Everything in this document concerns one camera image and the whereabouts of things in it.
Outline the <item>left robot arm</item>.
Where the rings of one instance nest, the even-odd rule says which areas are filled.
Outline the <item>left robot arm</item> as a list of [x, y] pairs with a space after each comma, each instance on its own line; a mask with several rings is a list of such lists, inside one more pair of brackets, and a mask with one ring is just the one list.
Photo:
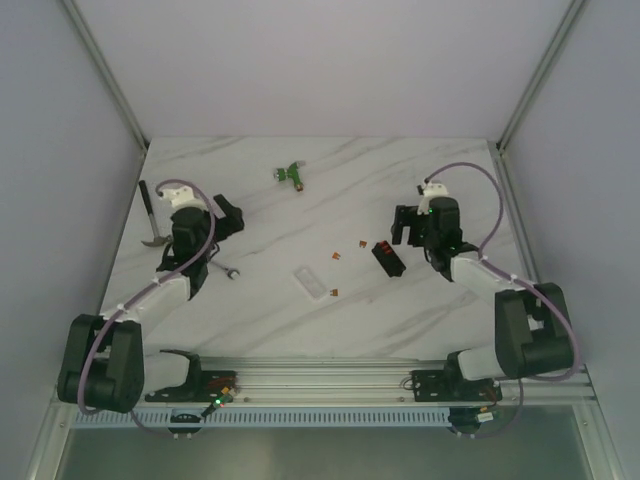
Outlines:
[[128, 413], [141, 399], [206, 401], [210, 395], [198, 354], [144, 346], [145, 338], [201, 290], [218, 244], [245, 227], [243, 211], [223, 195], [213, 198], [216, 215], [198, 201], [176, 207], [172, 240], [157, 276], [131, 305], [71, 323], [57, 380], [59, 400], [87, 410]]

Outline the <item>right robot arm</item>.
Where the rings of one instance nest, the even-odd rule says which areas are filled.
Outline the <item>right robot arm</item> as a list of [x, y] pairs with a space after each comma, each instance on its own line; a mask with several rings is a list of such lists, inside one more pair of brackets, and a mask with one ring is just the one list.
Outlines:
[[425, 208], [397, 206], [391, 243], [398, 245], [405, 230], [408, 244], [423, 250], [436, 273], [493, 310], [493, 342], [447, 356], [447, 394], [464, 399], [481, 381], [533, 378], [576, 366], [575, 337], [562, 289], [554, 283], [531, 284], [490, 264], [478, 246], [463, 239], [455, 199], [436, 196]]

